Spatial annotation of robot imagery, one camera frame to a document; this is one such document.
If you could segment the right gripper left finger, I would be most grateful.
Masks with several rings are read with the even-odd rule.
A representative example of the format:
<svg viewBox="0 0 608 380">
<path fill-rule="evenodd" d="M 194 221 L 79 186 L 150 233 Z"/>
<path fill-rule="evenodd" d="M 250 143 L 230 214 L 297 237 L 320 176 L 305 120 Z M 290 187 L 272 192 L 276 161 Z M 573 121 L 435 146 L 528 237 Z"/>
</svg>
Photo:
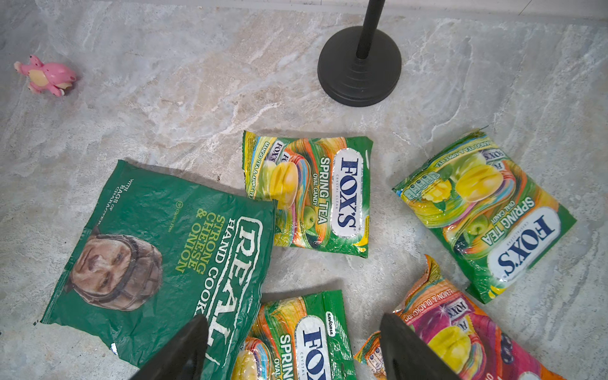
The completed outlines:
<svg viewBox="0 0 608 380">
<path fill-rule="evenodd" d="M 131 380 L 199 380 L 207 351 L 208 324 L 196 315 Z"/>
</svg>

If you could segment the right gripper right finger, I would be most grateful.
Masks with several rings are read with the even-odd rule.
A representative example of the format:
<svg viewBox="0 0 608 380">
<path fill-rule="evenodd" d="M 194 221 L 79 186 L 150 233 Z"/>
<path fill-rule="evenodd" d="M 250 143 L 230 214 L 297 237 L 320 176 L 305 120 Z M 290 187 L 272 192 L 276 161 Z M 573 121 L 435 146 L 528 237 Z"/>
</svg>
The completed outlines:
<svg viewBox="0 0 608 380">
<path fill-rule="evenodd" d="M 394 313 L 383 315 L 380 332 L 381 350 L 387 379 L 460 379 Z"/>
</svg>

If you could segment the orange pink candy bag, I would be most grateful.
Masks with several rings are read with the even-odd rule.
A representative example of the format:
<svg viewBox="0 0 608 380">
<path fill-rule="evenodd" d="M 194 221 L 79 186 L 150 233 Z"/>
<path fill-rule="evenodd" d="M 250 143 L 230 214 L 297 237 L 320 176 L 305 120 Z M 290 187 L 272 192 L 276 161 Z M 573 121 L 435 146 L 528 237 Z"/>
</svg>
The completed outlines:
<svg viewBox="0 0 608 380">
<path fill-rule="evenodd" d="M 561 379 L 518 345 L 426 256 L 394 313 L 461 379 Z"/>
</svg>

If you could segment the green snack bag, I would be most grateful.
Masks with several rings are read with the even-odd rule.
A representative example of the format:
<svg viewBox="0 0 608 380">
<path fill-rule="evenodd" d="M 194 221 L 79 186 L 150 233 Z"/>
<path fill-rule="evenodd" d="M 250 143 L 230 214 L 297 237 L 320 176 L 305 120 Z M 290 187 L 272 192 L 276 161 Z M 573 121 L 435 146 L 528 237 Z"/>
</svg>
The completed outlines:
<svg viewBox="0 0 608 380">
<path fill-rule="evenodd" d="M 136 367 L 195 316 L 204 379 L 228 379 L 261 307 L 276 206 L 118 161 L 42 318 Z"/>
</svg>

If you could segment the yellow green candy bag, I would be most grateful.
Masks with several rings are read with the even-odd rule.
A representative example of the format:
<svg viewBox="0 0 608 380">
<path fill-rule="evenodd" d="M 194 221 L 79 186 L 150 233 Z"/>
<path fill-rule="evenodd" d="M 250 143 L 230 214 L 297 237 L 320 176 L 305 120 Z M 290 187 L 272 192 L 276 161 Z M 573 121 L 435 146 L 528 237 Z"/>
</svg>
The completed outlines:
<svg viewBox="0 0 608 380">
<path fill-rule="evenodd" d="M 274 244 L 366 258 L 371 153 L 365 136 L 242 137 L 249 198 L 274 202 Z"/>
</svg>

